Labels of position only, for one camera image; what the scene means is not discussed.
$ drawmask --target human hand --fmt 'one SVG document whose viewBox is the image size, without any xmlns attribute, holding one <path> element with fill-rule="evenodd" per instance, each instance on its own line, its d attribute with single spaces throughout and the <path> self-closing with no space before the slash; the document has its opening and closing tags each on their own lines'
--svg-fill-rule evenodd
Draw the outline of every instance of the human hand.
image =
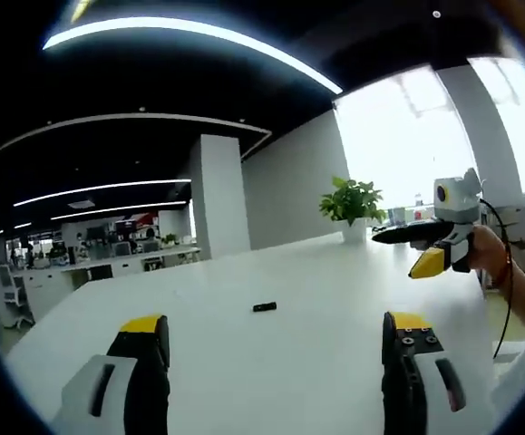
<svg viewBox="0 0 525 435">
<path fill-rule="evenodd" d="M 469 265 L 472 269 L 484 269 L 490 276 L 498 276 L 506 265 L 506 247 L 489 227 L 473 228 Z"/>
</svg>

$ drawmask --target white table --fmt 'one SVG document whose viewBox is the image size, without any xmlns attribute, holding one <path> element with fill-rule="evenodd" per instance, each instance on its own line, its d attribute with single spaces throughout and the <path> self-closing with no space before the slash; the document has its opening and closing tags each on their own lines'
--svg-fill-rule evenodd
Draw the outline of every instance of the white table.
<svg viewBox="0 0 525 435">
<path fill-rule="evenodd" d="M 112 256 L 102 260 L 83 261 L 76 265 L 53 266 L 46 269 L 28 269 L 13 274 L 22 279 L 26 298 L 33 318 L 40 322 L 53 307 L 65 297 L 86 283 L 88 271 L 94 267 L 109 266 L 113 277 L 140 274 L 144 271 L 143 261 L 178 255 L 196 255 L 200 249 L 195 246 L 172 246 L 153 252 L 131 256 Z"/>
<path fill-rule="evenodd" d="M 407 246 L 340 234 L 91 282 L 9 353 L 21 392 L 50 421 L 61 389 L 122 324 L 170 324 L 170 433 L 383 433 L 387 310 L 423 314 L 444 348 L 491 388 L 491 341 L 475 275 L 411 280 Z M 277 302 L 273 312 L 251 307 Z"/>
</svg>

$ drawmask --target white wall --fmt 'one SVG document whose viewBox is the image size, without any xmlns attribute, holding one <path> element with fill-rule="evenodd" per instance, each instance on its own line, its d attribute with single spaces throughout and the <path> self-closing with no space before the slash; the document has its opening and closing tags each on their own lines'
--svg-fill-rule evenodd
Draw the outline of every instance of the white wall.
<svg viewBox="0 0 525 435">
<path fill-rule="evenodd" d="M 252 249 L 335 231 L 318 211 L 333 191 L 332 177 L 348 178 L 334 111 L 291 131 L 242 164 Z"/>
<path fill-rule="evenodd" d="M 191 198 L 193 216 L 196 225 L 196 241 L 201 248 L 200 256 L 211 258 L 208 239 L 208 223 L 206 222 L 206 203 L 204 201 L 203 177 L 201 173 L 201 140 L 198 140 L 190 151 L 188 173 L 191 177 Z"/>
<path fill-rule="evenodd" d="M 183 210 L 161 210 L 158 214 L 158 225 L 160 236 L 165 237 L 169 233 L 181 238 L 190 234 L 190 216 L 188 208 Z"/>
</svg>

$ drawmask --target white pillar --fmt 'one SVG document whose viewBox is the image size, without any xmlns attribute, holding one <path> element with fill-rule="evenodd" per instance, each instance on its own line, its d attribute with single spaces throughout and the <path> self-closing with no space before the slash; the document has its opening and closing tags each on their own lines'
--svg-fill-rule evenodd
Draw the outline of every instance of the white pillar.
<svg viewBox="0 0 525 435">
<path fill-rule="evenodd" d="M 0 236 L 0 263 L 7 263 L 8 255 L 6 254 L 6 237 Z"/>
<path fill-rule="evenodd" d="M 483 197 L 494 207 L 522 203 L 520 175 L 508 133 L 480 77 L 469 64 L 436 71 L 468 134 Z"/>
<path fill-rule="evenodd" d="M 249 251 L 238 139 L 202 135 L 191 150 L 190 176 L 202 258 Z"/>
</svg>

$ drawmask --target bright window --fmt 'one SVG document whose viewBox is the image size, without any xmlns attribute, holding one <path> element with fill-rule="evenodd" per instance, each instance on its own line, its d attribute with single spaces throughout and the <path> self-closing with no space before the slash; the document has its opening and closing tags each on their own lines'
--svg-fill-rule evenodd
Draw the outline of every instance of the bright window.
<svg viewBox="0 0 525 435">
<path fill-rule="evenodd" d="M 475 168 L 460 119 L 428 66 L 403 72 L 336 102 L 351 178 L 373 181 L 383 208 L 433 203 L 437 178 Z"/>
<path fill-rule="evenodd" d="M 525 68 L 512 59 L 470 59 L 508 133 L 525 193 Z"/>
<path fill-rule="evenodd" d="M 191 238 L 196 238 L 196 218 L 193 214 L 193 199 L 190 199 L 190 233 Z"/>
</svg>

